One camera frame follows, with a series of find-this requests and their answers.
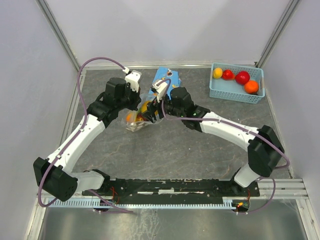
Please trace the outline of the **small yellow fruit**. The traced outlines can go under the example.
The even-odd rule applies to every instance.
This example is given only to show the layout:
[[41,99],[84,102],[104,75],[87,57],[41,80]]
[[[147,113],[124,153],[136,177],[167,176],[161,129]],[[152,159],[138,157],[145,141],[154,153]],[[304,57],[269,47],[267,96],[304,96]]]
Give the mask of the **small yellow fruit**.
[[212,71],[212,77],[214,79],[220,79],[222,77],[222,75],[223,75],[223,72],[224,71],[220,67],[216,67]]

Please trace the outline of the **yellow green round fruit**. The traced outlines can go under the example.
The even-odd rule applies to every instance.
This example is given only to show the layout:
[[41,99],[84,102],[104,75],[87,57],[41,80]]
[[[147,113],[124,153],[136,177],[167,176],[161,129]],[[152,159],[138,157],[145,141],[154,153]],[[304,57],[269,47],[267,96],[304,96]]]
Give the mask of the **yellow green round fruit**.
[[156,116],[158,114],[158,104],[153,101],[145,101],[141,107],[141,114],[144,118]]

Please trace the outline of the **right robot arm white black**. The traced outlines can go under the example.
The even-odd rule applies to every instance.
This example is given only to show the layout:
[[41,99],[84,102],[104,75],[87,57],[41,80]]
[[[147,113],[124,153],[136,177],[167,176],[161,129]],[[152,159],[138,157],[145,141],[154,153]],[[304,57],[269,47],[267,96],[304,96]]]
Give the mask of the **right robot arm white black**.
[[231,193],[236,196],[246,192],[255,180],[269,177],[285,156],[285,150],[271,127],[263,125],[256,128],[227,120],[194,104],[184,87],[174,88],[170,94],[156,96],[146,104],[142,116],[152,123],[171,116],[172,120],[182,121],[191,130],[220,137],[244,149],[248,162],[229,183]]

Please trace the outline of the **dark red purple fruit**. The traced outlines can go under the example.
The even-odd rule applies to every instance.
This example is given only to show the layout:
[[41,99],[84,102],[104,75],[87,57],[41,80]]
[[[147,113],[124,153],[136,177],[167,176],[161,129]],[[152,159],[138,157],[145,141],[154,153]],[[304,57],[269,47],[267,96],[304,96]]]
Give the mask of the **dark red purple fruit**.
[[143,117],[143,115],[141,113],[139,113],[136,115],[135,121],[136,122],[147,122],[148,119]]

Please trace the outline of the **clear zip top bag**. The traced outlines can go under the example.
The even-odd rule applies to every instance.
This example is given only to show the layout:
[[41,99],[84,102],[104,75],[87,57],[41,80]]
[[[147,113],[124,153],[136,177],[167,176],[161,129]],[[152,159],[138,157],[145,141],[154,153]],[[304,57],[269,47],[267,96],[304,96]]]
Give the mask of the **clear zip top bag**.
[[122,125],[125,126],[125,128],[128,130],[128,131],[131,131],[131,132],[136,132],[138,130],[141,130],[142,128],[148,126],[148,125],[155,125],[155,124],[159,124],[162,119],[159,119],[157,120],[155,123],[153,122],[150,122],[149,120],[148,121],[140,121],[140,122],[133,122],[131,124],[127,123],[126,122],[126,116],[128,113],[130,112],[135,112],[136,113],[136,116],[137,114],[141,113],[141,107],[143,105],[144,102],[146,101],[152,101],[156,96],[154,94],[149,94],[149,93],[143,93],[140,95],[140,98],[141,98],[141,103],[138,105],[138,110],[128,110],[127,113],[125,114],[125,117],[123,117],[122,119]]

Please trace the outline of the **orange fruit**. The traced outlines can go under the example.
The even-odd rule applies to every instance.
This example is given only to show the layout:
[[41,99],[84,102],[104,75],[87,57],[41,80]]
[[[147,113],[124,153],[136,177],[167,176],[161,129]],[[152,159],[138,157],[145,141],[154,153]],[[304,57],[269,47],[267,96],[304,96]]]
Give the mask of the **orange fruit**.
[[244,84],[244,91],[250,95],[256,95],[259,91],[259,84],[254,80],[249,80]]

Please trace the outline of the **red apple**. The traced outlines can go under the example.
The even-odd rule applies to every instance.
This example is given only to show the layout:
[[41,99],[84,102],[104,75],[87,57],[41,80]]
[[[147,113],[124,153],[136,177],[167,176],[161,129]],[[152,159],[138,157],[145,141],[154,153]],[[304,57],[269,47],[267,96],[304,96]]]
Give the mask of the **red apple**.
[[245,85],[251,79],[251,76],[247,71],[243,70],[240,71],[234,79],[238,84]]

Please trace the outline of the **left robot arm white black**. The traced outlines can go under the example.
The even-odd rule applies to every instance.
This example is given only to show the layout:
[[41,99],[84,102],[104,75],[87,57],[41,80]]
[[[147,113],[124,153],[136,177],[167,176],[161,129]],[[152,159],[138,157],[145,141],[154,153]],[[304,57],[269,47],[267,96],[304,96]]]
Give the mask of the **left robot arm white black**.
[[140,98],[140,74],[131,72],[125,78],[112,77],[105,91],[91,103],[80,124],[46,159],[33,163],[36,183],[41,190],[65,202],[74,193],[95,190],[106,195],[111,189],[109,175],[94,169],[73,172],[73,168],[90,143],[116,119],[123,109],[137,110]]

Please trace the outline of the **green orange mango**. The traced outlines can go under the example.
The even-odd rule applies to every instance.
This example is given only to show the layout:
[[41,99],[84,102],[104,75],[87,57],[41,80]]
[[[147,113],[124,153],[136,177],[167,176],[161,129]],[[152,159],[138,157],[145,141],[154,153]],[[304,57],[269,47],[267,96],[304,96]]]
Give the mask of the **green orange mango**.
[[126,118],[125,118],[126,122],[128,124],[131,124],[131,123],[134,123],[136,121],[136,113],[135,112],[129,112],[127,115],[126,115]]

